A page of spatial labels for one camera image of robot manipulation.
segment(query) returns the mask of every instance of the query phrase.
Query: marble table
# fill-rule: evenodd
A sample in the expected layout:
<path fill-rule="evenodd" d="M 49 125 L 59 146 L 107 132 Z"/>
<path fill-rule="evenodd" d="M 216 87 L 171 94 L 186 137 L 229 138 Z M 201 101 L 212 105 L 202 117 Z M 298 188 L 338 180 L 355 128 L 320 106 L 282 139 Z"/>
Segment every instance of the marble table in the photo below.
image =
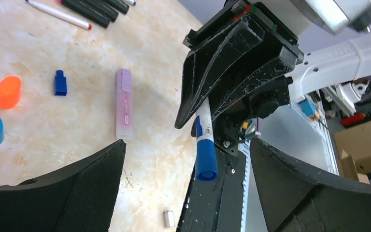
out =
<path fill-rule="evenodd" d="M 55 0 L 39 2 L 69 12 Z M 163 231 L 164 210 L 178 220 L 196 154 L 191 123 L 174 128 L 188 52 L 182 40 L 200 26 L 177 0 L 138 0 L 107 29 L 91 31 L 24 1 L 0 0 L 0 81 L 22 80 L 19 104 L 0 110 L 0 185 L 46 174 L 115 141 L 114 73 L 127 68 L 134 139 L 126 141 L 110 231 Z M 53 94 L 59 69 L 67 77 L 66 97 Z"/>

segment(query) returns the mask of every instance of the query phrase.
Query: white eraser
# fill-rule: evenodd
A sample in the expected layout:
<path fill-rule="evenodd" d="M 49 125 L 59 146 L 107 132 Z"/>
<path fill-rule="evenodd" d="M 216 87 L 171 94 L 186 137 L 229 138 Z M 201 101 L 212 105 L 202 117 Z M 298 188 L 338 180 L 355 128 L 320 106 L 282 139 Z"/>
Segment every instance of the white eraser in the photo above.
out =
<path fill-rule="evenodd" d="M 174 212 L 165 211 L 164 213 L 164 222 L 166 223 L 166 228 L 174 227 Z"/>

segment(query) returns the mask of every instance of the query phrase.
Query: orange bottle cap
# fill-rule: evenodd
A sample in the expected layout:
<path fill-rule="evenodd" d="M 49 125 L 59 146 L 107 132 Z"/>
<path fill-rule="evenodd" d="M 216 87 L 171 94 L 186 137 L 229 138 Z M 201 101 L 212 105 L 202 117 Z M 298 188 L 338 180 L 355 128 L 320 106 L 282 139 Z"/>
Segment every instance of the orange bottle cap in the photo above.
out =
<path fill-rule="evenodd" d="M 13 108 L 20 99 L 22 81 L 17 76 L 5 77 L 0 82 L 0 108 L 9 110 Z"/>

